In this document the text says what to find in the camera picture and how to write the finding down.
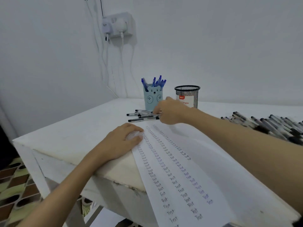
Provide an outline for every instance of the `forearm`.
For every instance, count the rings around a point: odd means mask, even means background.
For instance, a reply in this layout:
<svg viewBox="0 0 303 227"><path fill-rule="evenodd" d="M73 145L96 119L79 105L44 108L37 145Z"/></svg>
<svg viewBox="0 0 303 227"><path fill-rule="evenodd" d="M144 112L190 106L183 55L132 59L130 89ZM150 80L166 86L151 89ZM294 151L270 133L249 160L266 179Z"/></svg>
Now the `forearm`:
<svg viewBox="0 0 303 227"><path fill-rule="evenodd" d="M206 134L252 175L303 213L303 148L190 109L185 123Z"/></svg>
<svg viewBox="0 0 303 227"><path fill-rule="evenodd" d="M87 156L18 227L61 227L96 170Z"/></svg>

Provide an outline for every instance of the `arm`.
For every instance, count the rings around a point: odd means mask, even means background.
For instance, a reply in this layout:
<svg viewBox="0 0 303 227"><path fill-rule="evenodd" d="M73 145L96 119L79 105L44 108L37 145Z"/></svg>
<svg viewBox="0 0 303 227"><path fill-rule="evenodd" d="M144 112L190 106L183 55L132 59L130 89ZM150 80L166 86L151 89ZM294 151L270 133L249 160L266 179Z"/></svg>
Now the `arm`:
<svg viewBox="0 0 303 227"><path fill-rule="evenodd" d="M125 123L111 131L18 227L62 226L94 171L107 161L126 154L141 142L142 137L139 136L125 140L132 131L143 129Z"/></svg>
<svg viewBox="0 0 303 227"><path fill-rule="evenodd" d="M161 101L154 113L160 110L161 122L194 126L303 214L302 146L218 119L170 97Z"/></svg>

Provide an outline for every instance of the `electrical outlet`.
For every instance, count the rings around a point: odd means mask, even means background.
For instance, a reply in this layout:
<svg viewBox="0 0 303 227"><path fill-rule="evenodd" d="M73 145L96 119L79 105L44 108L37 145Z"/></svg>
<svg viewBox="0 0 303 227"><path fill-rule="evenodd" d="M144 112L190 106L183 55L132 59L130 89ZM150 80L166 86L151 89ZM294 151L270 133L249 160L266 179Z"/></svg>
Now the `electrical outlet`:
<svg viewBox="0 0 303 227"><path fill-rule="evenodd" d="M123 31L124 36L131 36L134 33L133 18L130 13L124 12L119 14L113 14L105 16L102 19L102 32L104 34L109 34L109 38L120 37L121 33L117 30L117 26L121 25L117 22L118 19L123 19L127 25L127 29Z"/></svg>

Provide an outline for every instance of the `black cable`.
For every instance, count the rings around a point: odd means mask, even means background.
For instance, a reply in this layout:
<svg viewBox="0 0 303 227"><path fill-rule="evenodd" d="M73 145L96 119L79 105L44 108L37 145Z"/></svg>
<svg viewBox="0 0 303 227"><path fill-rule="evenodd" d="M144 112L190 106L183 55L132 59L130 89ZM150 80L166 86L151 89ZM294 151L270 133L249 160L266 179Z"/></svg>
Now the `black cable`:
<svg viewBox="0 0 303 227"><path fill-rule="evenodd" d="M102 1L100 0L101 3L101 11L102 11L102 16L103 16L103 9L102 9Z"/></svg>

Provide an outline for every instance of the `black mesh pen holder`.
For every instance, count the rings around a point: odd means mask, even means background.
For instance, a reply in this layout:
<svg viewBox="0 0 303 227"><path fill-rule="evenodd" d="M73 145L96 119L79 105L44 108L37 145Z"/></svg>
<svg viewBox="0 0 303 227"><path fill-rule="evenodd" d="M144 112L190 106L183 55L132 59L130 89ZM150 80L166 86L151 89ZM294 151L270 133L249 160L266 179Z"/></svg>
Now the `black mesh pen holder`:
<svg viewBox="0 0 303 227"><path fill-rule="evenodd" d="M176 99L183 102L189 107L198 108L198 91L199 86L183 85L175 87Z"/></svg>

